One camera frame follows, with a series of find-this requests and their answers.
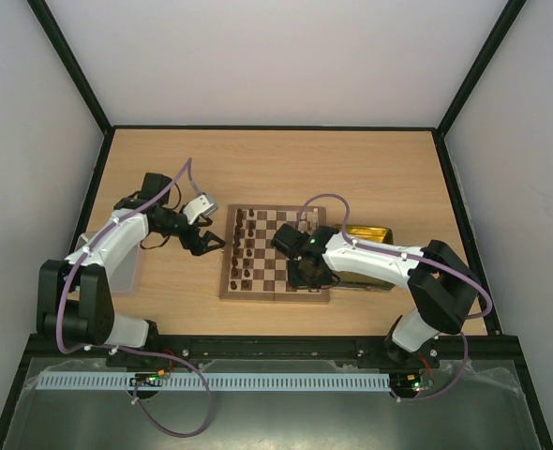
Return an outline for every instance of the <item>wooden table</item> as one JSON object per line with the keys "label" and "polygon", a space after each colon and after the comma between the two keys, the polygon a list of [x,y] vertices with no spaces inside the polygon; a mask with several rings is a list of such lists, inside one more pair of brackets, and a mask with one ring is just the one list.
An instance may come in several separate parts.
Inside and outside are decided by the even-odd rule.
{"label": "wooden table", "polygon": [[[146,172],[172,177],[188,157],[200,188],[222,206],[212,215],[218,235],[224,236],[230,203],[303,204],[315,194],[336,192],[351,204],[351,223],[391,228],[400,245],[439,239],[464,255],[426,131],[118,129],[87,230],[98,230],[113,205],[141,186]],[[192,189],[186,179],[179,185],[188,202]],[[317,204],[326,206],[328,223],[341,222],[341,204]],[[146,243],[160,239],[150,236]],[[138,293],[115,296],[114,307],[157,322],[162,334],[273,336],[385,335],[414,307],[400,288],[333,290],[328,305],[222,301],[221,259],[221,251],[193,257],[173,238],[166,247],[145,252]],[[486,333],[482,320],[469,321],[464,331]]]}

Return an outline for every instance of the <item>white wall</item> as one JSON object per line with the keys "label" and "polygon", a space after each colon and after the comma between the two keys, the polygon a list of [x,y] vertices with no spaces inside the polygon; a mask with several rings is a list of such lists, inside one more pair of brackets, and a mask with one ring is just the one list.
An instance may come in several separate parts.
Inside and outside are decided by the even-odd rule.
{"label": "white wall", "polygon": [[0,413],[37,273],[68,249],[101,132],[26,1],[0,0]]}
{"label": "white wall", "polygon": [[448,143],[553,439],[553,2],[527,2]]}
{"label": "white wall", "polygon": [[48,0],[114,124],[435,127],[505,0]]}

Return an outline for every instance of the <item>white slotted strip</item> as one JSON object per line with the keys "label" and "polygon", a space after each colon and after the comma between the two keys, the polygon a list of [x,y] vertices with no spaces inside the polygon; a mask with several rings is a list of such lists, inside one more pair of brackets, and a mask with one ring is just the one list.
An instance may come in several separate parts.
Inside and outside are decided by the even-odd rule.
{"label": "white slotted strip", "polygon": [[[135,383],[133,373],[46,372],[37,390],[117,391]],[[389,392],[386,374],[360,373],[205,373],[210,389],[223,391]],[[202,391],[202,381],[193,373],[173,373],[141,390]]]}

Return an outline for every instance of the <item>gray floor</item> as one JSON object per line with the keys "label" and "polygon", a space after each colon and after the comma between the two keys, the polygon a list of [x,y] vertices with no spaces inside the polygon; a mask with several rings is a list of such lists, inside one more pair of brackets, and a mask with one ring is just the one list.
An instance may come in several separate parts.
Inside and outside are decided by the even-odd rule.
{"label": "gray floor", "polygon": [[[33,372],[49,364],[39,360]],[[445,397],[413,405],[398,405],[383,393],[219,392],[212,426],[183,440],[153,428],[126,392],[31,388],[23,391],[6,448],[539,448],[512,366],[475,368],[478,373]],[[438,380],[449,376],[436,373]],[[146,403],[160,423],[179,431],[196,428],[206,411],[199,392],[160,392]]]}

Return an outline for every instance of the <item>black metal frame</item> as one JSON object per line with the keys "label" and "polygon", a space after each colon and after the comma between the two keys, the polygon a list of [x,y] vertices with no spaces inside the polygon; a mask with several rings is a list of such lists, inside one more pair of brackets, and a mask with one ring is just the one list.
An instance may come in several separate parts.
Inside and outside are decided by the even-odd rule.
{"label": "black metal frame", "polygon": [[[252,130],[325,130],[325,131],[429,131],[432,133],[440,160],[441,170],[448,189],[450,200],[456,216],[457,227],[466,252],[469,266],[481,279],[487,289],[486,276],[479,257],[478,249],[474,242],[470,221],[463,203],[462,196],[456,180],[456,175],[450,156],[445,145],[445,135],[458,117],[462,107],[466,103],[472,90],[483,75],[487,65],[491,61],[495,51],[501,45],[503,38],[514,23],[518,13],[526,3],[526,0],[509,0],[497,20],[493,30],[489,34],[483,48],[461,84],[454,100],[437,128],[433,127],[266,127],[266,126],[112,126],[103,112],[97,98],[86,80],[72,50],[69,48],[62,31],[50,12],[45,0],[27,0],[37,19],[41,23],[53,47],[64,63],[70,77],[82,94],[83,100],[95,117],[100,129],[104,133],[104,141],[99,151],[97,164],[91,179],[86,199],[82,208],[79,221],[71,243],[71,249],[76,246],[80,233],[85,231],[97,189],[101,181],[105,163],[112,146],[114,132],[117,129],[146,128],[146,129],[252,129]],[[497,336],[501,335],[500,321],[495,309],[485,318],[488,336],[469,337],[470,356],[473,360],[512,360],[516,366],[516,372],[524,393],[526,394],[531,417],[535,425],[539,441],[543,448],[553,448],[546,422],[541,412],[539,402],[532,385],[531,376],[527,368],[517,337]],[[382,359],[372,355],[378,353],[382,347],[384,337],[199,337],[199,336],[160,336],[161,345],[174,350],[176,353],[187,354],[186,359],[199,364],[211,359],[237,358],[237,359],[305,359],[315,360],[329,359],[340,362],[352,362],[361,368],[379,368],[383,371],[396,372],[399,369],[387,366]],[[463,344],[459,337],[442,337],[435,347],[440,359],[461,359]],[[0,418],[0,448],[6,438],[12,414],[16,407],[22,385],[26,377],[27,369],[33,357],[61,356],[55,347],[55,343],[38,335],[32,335],[26,345],[21,363],[19,364],[14,382],[7,397],[7,403]],[[75,352],[66,358],[91,358],[107,357],[102,350],[91,352]],[[109,358],[109,364],[121,365],[131,369],[141,368],[142,365],[151,364],[154,361],[144,362],[140,358],[123,356],[118,353]]]}

